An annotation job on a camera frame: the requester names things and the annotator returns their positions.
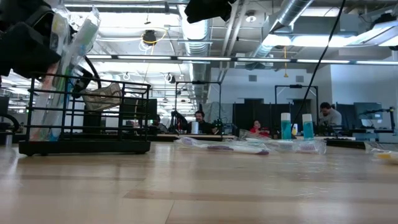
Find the blue bottle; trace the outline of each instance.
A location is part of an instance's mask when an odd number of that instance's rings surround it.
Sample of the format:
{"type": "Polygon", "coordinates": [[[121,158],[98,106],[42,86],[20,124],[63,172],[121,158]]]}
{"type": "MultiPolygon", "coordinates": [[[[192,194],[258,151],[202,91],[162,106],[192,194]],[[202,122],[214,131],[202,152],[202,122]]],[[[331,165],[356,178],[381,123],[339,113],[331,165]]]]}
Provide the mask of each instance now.
{"type": "Polygon", "coordinates": [[[304,139],[313,138],[312,115],[303,114],[303,130],[304,130],[304,139]]]}
{"type": "Polygon", "coordinates": [[[280,115],[280,125],[282,126],[282,139],[292,139],[290,113],[282,113],[280,115]]]}

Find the woman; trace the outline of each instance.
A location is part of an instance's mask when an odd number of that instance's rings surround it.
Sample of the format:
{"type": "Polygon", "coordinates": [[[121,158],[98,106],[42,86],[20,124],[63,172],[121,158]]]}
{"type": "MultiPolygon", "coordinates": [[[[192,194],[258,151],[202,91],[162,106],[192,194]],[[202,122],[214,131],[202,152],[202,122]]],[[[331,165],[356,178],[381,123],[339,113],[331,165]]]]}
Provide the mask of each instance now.
{"type": "Polygon", "coordinates": [[[268,128],[261,128],[261,123],[258,120],[254,121],[253,128],[250,129],[251,133],[260,134],[262,136],[269,137],[268,128]]]}

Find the person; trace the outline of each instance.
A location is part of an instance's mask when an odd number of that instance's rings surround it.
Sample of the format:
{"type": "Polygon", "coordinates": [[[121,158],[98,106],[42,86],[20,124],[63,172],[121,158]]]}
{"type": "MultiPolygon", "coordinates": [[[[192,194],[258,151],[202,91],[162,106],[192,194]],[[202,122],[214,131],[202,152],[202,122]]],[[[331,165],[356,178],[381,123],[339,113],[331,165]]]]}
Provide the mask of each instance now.
{"type": "MultiPolygon", "coordinates": [[[[199,133],[214,134],[212,125],[204,120],[205,119],[204,112],[202,111],[195,112],[195,119],[199,123],[199,133]]],[[[188,123],[187,133],[192,133],[192,122],[188,123]]]]}
{"type": "Polygon", "coordinates": [[[253,127],[250,129],[251,133],[260,134],[262,136],[269,137],[268,128],[261,128],[261,123],[258,120],[254,120],[253,127]]]}
{"type": "Polygon", "coordinates": [[[154,123],[152,125],[155,126],[160,132],[167,133],[167,127],[160,122],[159,115],[156,116],[156,120],[154,121],[154,123]]]}
{"type": "Polygon", "coordinates": [[[321,103],[319,122],[326,125],[341,125],[341,114],[327,102],[321,103]]]}

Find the black wire rack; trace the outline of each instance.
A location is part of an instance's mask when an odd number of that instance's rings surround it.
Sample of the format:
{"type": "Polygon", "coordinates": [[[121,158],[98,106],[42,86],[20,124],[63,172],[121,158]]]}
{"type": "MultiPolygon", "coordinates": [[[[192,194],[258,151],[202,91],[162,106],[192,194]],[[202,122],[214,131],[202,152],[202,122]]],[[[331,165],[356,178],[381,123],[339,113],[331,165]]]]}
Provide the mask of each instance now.
{"type": "Polygon", "coordinates": [[[143,83],[122,82],[113,80],[99,80],[97,78],[88,77],[70,77],[66,75],[42,74],[53,76],[55,78],[64,79],[64,88],[62,90],[41,90],[35,87],[36,78],[32,78],[30,85],[30,98],[27,107],[27,125],[26,139],[19,143],[19,153],[27,156],[41,154],[46,156],[53,153],[90,153],[90,152],[134,152],[143,154],[150,149],[150,142],[147,139],[148,134],[148,101],[150,85],[143,83]],[[77,80],[89,82],[117,83],[120,87],[121,94],[118,95],[102,95],[93,94],[85,91],[76,91],[75,83],[77,80]],[[63,98],[63,105],[58,108],[39,107],[34,103],[34,96],[48,93],[49,95],[58,95],[63,98]],[[84,103],[81,96],[97,96],[101,99],[113,98],[119,100],[119,111],[101,111],[76,109],[77,103],[84,103]],[[62,115],[61,125],[32,124],[32,115],[36,111],[59,111],[62,115]],[[70,124],[66,125],[67,116],[70,117],[70,124]],[[82,126],[75,125],[77,117],[83,119],[96,118],[98,125],[82,126]],[[101,120],[106,118],[117,118],[117,127],[107,127],[101,125],[101,120]],[[124,120],[138,120],[139,126],[123,125],[124,120]],[[30,135],[33,129],[60,129],[60,135],[57,141],[33,141],[30,135]]]}

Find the man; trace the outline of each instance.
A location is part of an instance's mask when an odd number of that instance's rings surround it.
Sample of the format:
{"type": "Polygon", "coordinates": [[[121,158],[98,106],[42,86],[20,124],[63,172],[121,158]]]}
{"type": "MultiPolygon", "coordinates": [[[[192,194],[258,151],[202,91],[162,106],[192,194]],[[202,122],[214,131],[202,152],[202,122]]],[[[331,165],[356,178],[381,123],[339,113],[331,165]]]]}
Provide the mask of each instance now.
{"type": "Polygon", "coordinates": [[[320,109],[320,124],[341,125],[341,114],[337,110],[333,109],[329,103],[321,103],[320,109]]]}
{"type": "Polygon", "coordinates": [[[166,126],[164,124],[162,124],[160,122],[160,116],[159,115],[156,116],[156,120],[154,121],[154,123],[152,125],[155,126],[160,132],[167,133],[167,128],[166,128],[166,126]]]}
{"type": "MultiPolygon", "coordinates": [[[[199,133],[202,134],[213,134],[212,126],[210,123],[207,123],[205,120],[205,114],[202,111],[197,111],[195,113],[195,119],[199,123],[199,133]]],[[[192,122],[188,123],[187,133],[192,132],[192,122]]]]}

